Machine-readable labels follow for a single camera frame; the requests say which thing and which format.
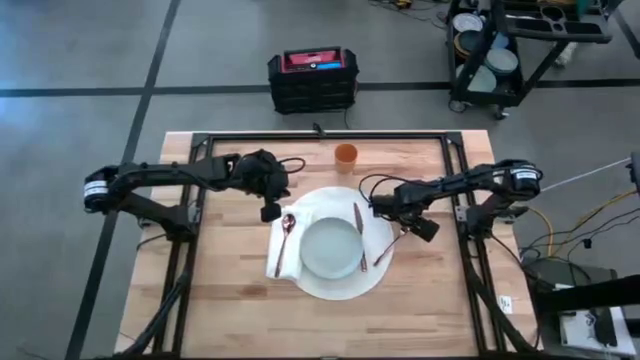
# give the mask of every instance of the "yellow cable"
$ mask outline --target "yellow cable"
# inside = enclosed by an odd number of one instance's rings
[[[607,208],[607,207],[609,207],[609,206],[611,206],[611,205],[613,205],[613,204],[617,203],[618,201],[620,201],[620,200],[622,200],[622,199],[624,199],[624,198],[627,198],[627,197],[629,197],[629,196],[631,196],[631,195],[635,194],[636,192],[637,192],[636,190],[631,190],[631,191],[628,191],[628,192],[626,192],[626,193],[624,193],[624,194],[616,195],[616,196],[615,196],[615,197],[613,197],[611,200],[606,201],[604,204],[602,204],[602,205],[600,205],[600,206],[598,206],[598,207],[595,207],[595,208],[591,209],[591,211],[589,211],[587,214],[585,214],[585,215],[583,215],[582,217],[580,217],[580,219],[578,220],[578,222],[577,222],[577,223],[576,223],[576,224],[571,228],[572,230],[571,230],[571,232],[570,232],[569,234],[567,234],[567,237],[566,237],[566,239],[565,239],[565,243],[566,243],[566,241],[568,241],[569,239],[571,239],[571,235],[573,235],[573,232],[574,232],[574,231],[576,231],[580,226],[584,225],[584,223],[585,223],[585,222],[587,222],[587,220],[589,220],[589,218],[590,218],[594,213],[599,212],[599,211],[602,211],[602,210],[604,210],[605,208]],[[552,254],[552,253],[551,253],[551,245],[550,245],[550,246],[549,246],[549,248],[548,248],[547,255],[548,255],[548,256],[555,256],[555,255],[560,251],[560,249],[562,249],[562,246],[558,247],[558,248],[553,252],[553,254]]]
[[[553,226],[551,225],[551,221],[549,221],[549,218],[547,218],[542,213],[542,211],[532,208],[531,206],[529,206],[529,210],[533,211],[534,214],[538,215],[538,217],[542,219],[542,221],[544,221],[544,223],[547,225],[547,233],[549,234],[549,245],[548,245],[547,254],[551,254],[551,247],[553,246]]]

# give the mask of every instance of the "white cable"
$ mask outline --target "white cable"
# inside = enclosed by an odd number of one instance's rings
[[[627,162],[627,161],[629,161],[629,160],[631,160],[631,158],[630,158],[630,157],[628,157],[628,158],[624,158],[624,159],[622,159],[622,160],[616,161],[616,162],[611,163],[611,164],[609,164],[609,165],[605,165],[605,166],[599,167],[599,168],[597,168],[597,169],[595,169],[595,170],[591,170],[591,171],[586,172],[586,173],[584,173],[584,174],[580,174],[580,175],[578,175],[578,176],[574,176],[574,177],[569,178],[569,179],[567,179],[567,180],[560,181],[559,183],[555,183],[555,184],[553,184],[553,185],[550,185],[550,186],[545,187],[544,189],[540,190],[540,192],[545,192],[545,191],[547,191],[547,190],[551,190],[551,189],[553,189],[553,188],[555,188],[555,187],[558,187],[558,186],[561,186],[561,185],[564,185],[564,184],[568,184],[568,183],[573,182],[573,181],[576,181],[576,180],[580,180],[580,179],[582,179],[582,178],[584,178],[584,177],[587,177],[587,176],[589,176],[589,175],[593,175],[593,174],[595,174],[595,173],[597,173],[597,172],[599,172],[599,171],[602,171],[602,170],[608,169],[608,168],[610,168],[610,167],[613,167],[613,166],[616,166],[616,165],[620,165],[620,164],[622,164],[622,163],[624,163],[624,162]]]

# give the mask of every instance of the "white napkin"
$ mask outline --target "white napkin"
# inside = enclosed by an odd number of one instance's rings
[[[276,279],[276,266],[284,232],[282,231],[282,219],[285,215],[291,214],[296,218],[296,224],[287,237],[287,243],[280,264],[280,277],[277,279],[287,279],[297,282],[302,272],[302,260],[300,259],[300,240],[302,234],[311,225],[313,211],[307,207],[287,206],[282,209],[282,217],[271,223],[271,237],[269,239],[269,255],[267,256],[266,275],[268,278]]]

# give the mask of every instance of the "cart wheel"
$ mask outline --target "cart wheel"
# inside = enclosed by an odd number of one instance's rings
[[[449,110],[458,114],[462,114],[463,112],[467,111],[467,104],[463,103],[462,101],[449,100]]]
[[[493,117],[496,120],[504,120],[509,117],[509,113],[504,111],[504,107],[496,105],[493,108]]]

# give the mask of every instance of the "knife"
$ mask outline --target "knife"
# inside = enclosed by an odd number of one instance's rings
[[[356,216],[356,227],[358,229],[358,232],[360,233],[360,236],[362,236],[362,233],[364,231],[364,225],[362,224],[362,214],[360,214],[360,208],[358,207],[357,203],[353,203],[353,212]],[[362,238],[362,259],[360,259],[360,270],[362,272],[366,272],[367,271],[367,257],[365,255],[365,251],[364,251],[364,238]]]

